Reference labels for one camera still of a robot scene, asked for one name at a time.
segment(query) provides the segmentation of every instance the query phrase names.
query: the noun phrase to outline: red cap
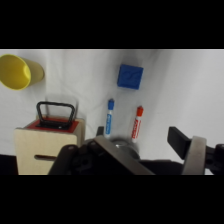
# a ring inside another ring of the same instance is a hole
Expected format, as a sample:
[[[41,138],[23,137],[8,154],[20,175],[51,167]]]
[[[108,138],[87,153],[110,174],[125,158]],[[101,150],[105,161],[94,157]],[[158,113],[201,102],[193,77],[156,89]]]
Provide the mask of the red cap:
[[[138,107],[138,109],[137,109],[137,116],[141,117],[142,114],[143,114],[143,111],[144,111],[143,107]]]

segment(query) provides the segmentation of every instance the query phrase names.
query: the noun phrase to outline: blue cube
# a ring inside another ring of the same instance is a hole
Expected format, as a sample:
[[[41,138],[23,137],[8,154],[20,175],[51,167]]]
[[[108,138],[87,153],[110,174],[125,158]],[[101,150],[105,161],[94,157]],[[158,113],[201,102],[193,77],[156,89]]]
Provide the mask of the blue cube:
[[[121,65],[117,85],[119,87],[139,89],[142,80],[143,68]]]

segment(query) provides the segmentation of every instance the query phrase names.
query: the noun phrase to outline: yellow cup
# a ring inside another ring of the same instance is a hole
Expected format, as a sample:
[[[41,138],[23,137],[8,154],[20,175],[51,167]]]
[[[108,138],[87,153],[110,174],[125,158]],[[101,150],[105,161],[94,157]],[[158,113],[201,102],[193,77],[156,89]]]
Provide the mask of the yellow cup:
[[[43,68],[36,62],[12,54],[0,57],[0,81],[13,90],[22,90],[44,77]]]

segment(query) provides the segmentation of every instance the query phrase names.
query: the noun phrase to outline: marker cap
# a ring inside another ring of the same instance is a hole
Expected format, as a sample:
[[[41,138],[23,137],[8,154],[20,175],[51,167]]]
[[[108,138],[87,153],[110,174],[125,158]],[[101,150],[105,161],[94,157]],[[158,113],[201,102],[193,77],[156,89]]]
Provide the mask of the marker cap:
[[[144,111],[143,107],[138,107],[138,109],[137,109],[137,116],[141,117],[142,114],[143,114],[143,111]]]
[[[114,109],[114,100],[111,99],[108,102],[108,110],[113,110]]]

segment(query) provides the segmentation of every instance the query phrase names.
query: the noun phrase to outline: red marker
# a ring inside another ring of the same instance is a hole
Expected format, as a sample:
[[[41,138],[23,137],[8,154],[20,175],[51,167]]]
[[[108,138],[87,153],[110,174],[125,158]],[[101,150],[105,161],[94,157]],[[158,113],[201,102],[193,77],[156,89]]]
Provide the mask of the red marker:
[[[140,125],[141,125],[141,118],[142,118],[142,114],[143,114],[143,107],[138,107],[137,109],[137,116],[135,118],[135,124],[134,124],[134,128],[132,131],[132,142],[136,143],[137,139],[138,139],[138,133],[139,133],[139,129],[140,129]]]

